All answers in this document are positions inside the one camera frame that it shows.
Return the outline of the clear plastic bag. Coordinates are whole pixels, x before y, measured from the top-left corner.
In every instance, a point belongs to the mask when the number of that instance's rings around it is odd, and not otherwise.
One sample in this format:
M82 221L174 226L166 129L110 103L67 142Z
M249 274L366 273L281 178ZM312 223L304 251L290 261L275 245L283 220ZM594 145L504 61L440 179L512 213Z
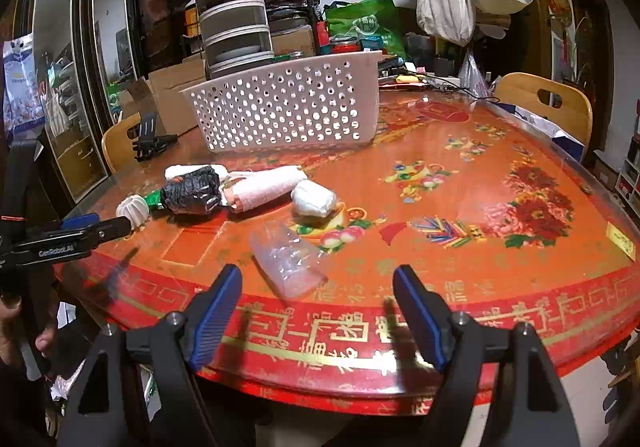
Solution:
M326 253L282 223L250 234L250 250L269 287L282 300L306 297L326 282Z

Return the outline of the white tiered storage rack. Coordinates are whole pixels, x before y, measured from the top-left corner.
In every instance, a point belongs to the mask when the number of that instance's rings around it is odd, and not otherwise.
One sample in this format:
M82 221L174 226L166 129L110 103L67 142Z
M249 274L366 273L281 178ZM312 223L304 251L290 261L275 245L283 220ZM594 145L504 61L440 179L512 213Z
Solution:
M273 61L265 0L194 0L194 4L210 78Z

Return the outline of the wooden chair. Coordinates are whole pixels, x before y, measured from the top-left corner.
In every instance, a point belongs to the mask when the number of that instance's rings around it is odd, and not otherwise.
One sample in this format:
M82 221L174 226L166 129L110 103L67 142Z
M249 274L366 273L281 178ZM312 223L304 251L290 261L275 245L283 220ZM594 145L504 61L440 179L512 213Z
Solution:
M141 116L139 112L135 112L126 119L117 122L103 134L102 152L108 170L112 174L134 162L134 156L136 155L134 141L128 136L128 133L138 126L140 122Z
M535 74L512 72L497 82L494 96L501 106L512 107L514 115L578 162L585 158L593 115L584 93Z

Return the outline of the white perforated plastic basket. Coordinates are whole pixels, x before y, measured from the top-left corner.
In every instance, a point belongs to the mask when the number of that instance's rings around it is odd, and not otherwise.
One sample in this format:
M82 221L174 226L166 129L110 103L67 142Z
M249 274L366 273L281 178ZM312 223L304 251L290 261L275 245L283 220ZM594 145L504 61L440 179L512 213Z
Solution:
M210 152L352 147L378 126L380 51L305 57L181 91Z

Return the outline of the white ribbed round object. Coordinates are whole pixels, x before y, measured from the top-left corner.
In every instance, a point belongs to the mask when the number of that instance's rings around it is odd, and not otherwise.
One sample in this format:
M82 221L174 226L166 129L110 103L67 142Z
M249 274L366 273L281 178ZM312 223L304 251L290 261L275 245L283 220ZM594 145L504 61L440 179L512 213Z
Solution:
M115 213L118 218L126 218L132 229L137 229L149 219L150 209L142 196L131 195L122 200Z

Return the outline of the black knitted glove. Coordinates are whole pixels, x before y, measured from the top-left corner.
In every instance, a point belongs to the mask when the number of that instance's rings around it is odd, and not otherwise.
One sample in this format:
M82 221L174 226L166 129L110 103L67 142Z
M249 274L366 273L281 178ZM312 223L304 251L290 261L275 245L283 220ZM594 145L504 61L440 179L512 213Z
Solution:
M221 204L220 179L212 169L173 178L160 190L164 208L174 214L207 215Z

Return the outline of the blue white snack bag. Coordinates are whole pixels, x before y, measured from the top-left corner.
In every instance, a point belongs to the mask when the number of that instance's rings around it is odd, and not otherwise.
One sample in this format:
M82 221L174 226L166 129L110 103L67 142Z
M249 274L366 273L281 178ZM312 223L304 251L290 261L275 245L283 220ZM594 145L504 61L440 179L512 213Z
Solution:
M6 138L10 144L36 138L46 115L38 90L32 33L3 43L2 66Z

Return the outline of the brown cardboard box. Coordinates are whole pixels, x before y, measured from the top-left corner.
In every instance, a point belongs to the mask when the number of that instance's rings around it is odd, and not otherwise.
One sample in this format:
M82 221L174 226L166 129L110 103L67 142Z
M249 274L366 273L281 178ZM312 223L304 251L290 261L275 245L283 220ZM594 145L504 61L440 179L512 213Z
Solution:
M147 79L130 83L120 95L124 118L148 112L157 113L158 128L166 134L178 136L198 125L191 104L181 94L182 90L204 82L205 60L199 57L183 63L155 70Z

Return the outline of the white wrapped tissue pack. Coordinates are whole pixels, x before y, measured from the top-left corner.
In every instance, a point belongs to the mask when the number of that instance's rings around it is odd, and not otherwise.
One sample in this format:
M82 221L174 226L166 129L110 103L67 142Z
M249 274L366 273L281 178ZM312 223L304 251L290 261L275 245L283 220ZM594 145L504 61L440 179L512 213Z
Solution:
M337 196L311 180L300 181L292 190L294 212L300 216L325 219L335 209Z

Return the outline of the pink white rolled cloth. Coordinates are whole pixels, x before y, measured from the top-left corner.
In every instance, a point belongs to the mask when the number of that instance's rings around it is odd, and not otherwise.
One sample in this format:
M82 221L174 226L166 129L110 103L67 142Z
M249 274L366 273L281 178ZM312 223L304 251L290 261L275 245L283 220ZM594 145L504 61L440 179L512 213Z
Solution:
M257 172L233 172L221 185L224 202L236 213L257 209L288 193L308 178L299 166Z

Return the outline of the left wooden chair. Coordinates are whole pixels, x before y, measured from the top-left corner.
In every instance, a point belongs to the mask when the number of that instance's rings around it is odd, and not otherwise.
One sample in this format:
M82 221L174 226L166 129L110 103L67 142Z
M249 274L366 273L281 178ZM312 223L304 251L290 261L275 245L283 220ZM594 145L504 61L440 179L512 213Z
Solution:
M138 126L140 122L141 116L139 112L135 112L126 119L117 122L103 134L102 152L108 170L112 174L134 162L134 156L136 155L134 141L128 136L128 133Z

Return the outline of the black phone stand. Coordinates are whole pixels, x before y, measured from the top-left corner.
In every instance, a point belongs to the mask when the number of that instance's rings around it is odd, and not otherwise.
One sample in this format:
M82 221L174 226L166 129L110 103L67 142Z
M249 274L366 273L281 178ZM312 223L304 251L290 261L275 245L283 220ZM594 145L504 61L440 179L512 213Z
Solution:
M138 162L151 160L178 142L176 134L157 135L156 130L157 113L149 112L127 131L127 136L132 141L134 159Z

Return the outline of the green snack packet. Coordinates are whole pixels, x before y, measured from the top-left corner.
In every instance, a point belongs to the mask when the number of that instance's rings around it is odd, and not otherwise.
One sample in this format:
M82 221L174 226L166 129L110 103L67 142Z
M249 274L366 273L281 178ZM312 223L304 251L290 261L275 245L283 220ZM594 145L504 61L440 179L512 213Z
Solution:
M145 195L143 199L150 211L160 211L164 208L162 204L162 191L160 189L153 190L152 193Z

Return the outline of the right wooden chair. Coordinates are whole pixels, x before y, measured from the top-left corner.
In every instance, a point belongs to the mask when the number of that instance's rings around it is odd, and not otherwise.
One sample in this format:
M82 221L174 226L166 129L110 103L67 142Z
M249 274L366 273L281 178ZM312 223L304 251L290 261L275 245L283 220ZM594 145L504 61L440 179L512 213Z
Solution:
M494 96L501 106L512 107L514 115L578 162L585 158L593 115L584 93L535 74L512 72L497 82Z

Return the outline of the green shopping bag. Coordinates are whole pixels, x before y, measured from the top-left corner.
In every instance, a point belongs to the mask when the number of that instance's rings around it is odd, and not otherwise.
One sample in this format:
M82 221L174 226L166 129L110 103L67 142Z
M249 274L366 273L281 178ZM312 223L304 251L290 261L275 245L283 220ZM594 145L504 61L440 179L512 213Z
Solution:
M324 19L333 39L377 37L388 54L406 57L399 10L392 0L334 1L324 7Z

